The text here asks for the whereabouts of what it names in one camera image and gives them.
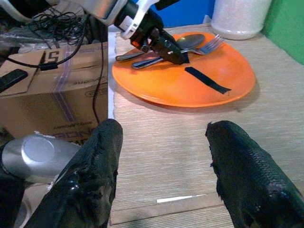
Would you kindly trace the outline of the white paper towel roll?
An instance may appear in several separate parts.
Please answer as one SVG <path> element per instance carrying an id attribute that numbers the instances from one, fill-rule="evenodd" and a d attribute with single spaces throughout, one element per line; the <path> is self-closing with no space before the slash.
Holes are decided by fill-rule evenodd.
<path id="1" fill-rule="evenodd" d="M 253 38 L 263 28 L 272 0 L 215 0 L 213 31 L 224 38 Z"/>

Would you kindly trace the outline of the silver oval robot body shell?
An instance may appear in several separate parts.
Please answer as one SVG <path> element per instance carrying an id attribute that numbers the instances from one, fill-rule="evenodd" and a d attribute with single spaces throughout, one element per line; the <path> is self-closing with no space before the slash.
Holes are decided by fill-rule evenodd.
<path id="1" fill-rule="evenodd" d="M 32 183 L 51 183 L 80 146 L 61 139 L 31 134 L 8 142 L 2 151 L 4 168 Z"/>

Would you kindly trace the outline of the black tape strip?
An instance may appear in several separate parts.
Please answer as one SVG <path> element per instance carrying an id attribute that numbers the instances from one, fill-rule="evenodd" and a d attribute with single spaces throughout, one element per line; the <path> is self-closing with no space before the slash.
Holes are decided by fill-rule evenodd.
<path id="1" fill-rule="evenodd" d="M 217 91 L 221 94 L 225 94 L 225 93 L 231 91 L 231 89 L 219 85 L 214 80 L 212 80 L 211 78 L 206 76 L 204 73 L 200 72 L 199 70 L 197 70 L 193 67 L 186 67 L 185 71 L 188 72 L 189 74 L 193 75 L 194 77 L 196 77 L 200 82 L 204 83 L 208 87 L 214 89 L 215 91 Z"/>

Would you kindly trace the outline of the black flat remote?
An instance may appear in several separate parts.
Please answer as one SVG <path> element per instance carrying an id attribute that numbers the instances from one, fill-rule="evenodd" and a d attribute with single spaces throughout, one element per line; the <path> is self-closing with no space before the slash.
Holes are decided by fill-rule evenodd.
<path id="1" fill-rule="evenodd" d="M 26 71 L 22 69 L 15 69 L 0 77 L 0 93 L 25 79 L 27 76 L 28 73 Z"/>

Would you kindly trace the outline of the orange plastic plate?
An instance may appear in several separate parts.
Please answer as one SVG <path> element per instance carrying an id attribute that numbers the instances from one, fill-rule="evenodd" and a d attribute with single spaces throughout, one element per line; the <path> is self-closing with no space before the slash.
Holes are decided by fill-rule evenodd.
<path id="1" fill-rule="evenodd" d="M 208 55 L 189 53 L 189 62 L 174 65 L 160 62 L 143 69 L 132 68 L 135 60 L 116 61 L 112 75 L 118 85 L 143 100 L 176 107 L 222 105 L 247 95 L 256 78 L 249 62 L 231 45 L 223 42 Z M 219 85 L 231 89 L 221 94 L 185 71 L 193 67 Z"/>

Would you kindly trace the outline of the silver metal spoon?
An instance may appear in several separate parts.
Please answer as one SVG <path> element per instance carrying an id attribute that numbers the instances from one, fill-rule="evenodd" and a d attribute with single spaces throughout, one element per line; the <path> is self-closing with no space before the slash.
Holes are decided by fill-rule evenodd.
<path id="1" fill-rule="evenodd" d="M 191 34 L 186 35 L 177 40 L 177 44 L 180 46 L 181 49 L 186 48 L 193 48 L 198 46 L 205 40 L 205 36 L 203 34 Z M 138 56 L 145 54 L 144 52 L 136 52 L 132 54 L 123 54 L 115 57 L 115 60 L 118 62 L 129 61 L 134 59 Z"/>

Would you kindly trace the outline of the brown cardboard box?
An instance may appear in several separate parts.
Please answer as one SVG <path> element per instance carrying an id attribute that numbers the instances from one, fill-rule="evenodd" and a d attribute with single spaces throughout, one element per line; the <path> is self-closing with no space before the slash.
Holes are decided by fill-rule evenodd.
<path id="1" fill-rule="evenodd" d="M 53 70 L 28 76 L 0 93 L 0 127 L 14 138 L 34 132 L 79 145 L 108 117 L 108 46 L 82 46 Z"/>

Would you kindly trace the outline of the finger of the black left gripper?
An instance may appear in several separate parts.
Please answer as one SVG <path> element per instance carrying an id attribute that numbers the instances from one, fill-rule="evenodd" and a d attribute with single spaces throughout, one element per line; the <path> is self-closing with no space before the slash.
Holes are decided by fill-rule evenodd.
<path id="1" fill-rule="evenodd" d="M 153 28 L 150 31 L 150 48 L 152 50 L 161 50 L 161 45 L 160 45 L 160 38 L 161 38 L 161 32 L 158 28 Z"/>
<path id="2" fill-rule="evenodd" d="M 163 29 L 159 36 L 159 53 L 162 58 L 177 65 L 181 65 L 188 61 L 186 54 L 181 53 L 181 48 L 174 37 Z"/>

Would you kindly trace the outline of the beige woven table mat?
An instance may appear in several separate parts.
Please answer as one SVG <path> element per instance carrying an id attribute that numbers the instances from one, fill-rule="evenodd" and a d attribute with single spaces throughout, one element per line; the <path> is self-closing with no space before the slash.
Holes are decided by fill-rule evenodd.
<path id="1" fill-rule="evenodd" d="M 228 104 L 168 107 L 111 83 L 124 137 L 109 228 L 234 228 L 216 192 L 205 137 L 207 124 L 220 120 L 241 126 L 304 195 L 304 65 L 263 35 L 229 44 L 249 61 L 257 82 Z M 198 194 L 205 195 L 156 202 Z"/>

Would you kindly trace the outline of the silver metal fork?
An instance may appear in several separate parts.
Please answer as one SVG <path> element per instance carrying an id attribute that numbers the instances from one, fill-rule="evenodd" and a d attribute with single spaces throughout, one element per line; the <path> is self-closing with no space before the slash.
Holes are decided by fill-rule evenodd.
<path id="1" fill-rule="evenodd" d="M 192 53 L 195 53 L 198 55 L 207 55 L 207 54 L 210 54 L 211 52 L 215 51 L 223 43 L 223 41 L 224 41 L 224 39 L 220 35 L 216 35 L 211 41 L 209 41 L 203 47 L 182 49 L 181 53 L 192 52 Z M 132 68 L 134 68 L 134 69 L 145 68 L 145 67 L 154 65 L 156 63 L 159 63 L 163 60 L 164 59 L 162 57 L 157 57 L 154 59 L 148 59 L 148 60 L 135 62 L 132 64 Z"/>

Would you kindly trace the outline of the thin white paper strip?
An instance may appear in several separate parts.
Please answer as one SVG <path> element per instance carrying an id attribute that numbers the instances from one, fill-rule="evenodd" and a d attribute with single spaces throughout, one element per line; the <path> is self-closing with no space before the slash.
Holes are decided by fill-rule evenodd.
<path id="1" fill-rule="evenodd" d="M 190 199 L 194 197 L 200 197 L 204 196 L 205 194 L 198 194 L 198 195 L 189 195 L 189 196 L 178 196 L 178 197 L 171 197 L 171 198 L 163 198 L 163 199 L 157 199 L 157 203 L 165 203 L 165 202 L 172 202 L 172 201 L 178 201 L 178 200 L 185 200 Z"/>

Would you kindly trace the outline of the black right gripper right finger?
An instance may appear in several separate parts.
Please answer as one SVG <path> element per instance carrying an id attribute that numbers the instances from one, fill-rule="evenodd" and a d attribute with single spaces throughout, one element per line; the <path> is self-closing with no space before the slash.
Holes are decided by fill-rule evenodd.
<path id="1" fill-rule="evenodd" d="M 240 126 L 208 123 L 216 190 L 234 228 L 304 228 L 304 196 Z"/>

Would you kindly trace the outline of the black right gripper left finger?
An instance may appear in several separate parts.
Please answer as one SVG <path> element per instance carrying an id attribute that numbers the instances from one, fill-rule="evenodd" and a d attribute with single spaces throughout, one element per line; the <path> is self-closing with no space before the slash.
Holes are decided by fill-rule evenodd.
<path id="1" fill-rule="evenodd" d="M 123 129 L 116 120 L 100 123 L 24 228 L 107 228 L 122 144 Z"/>

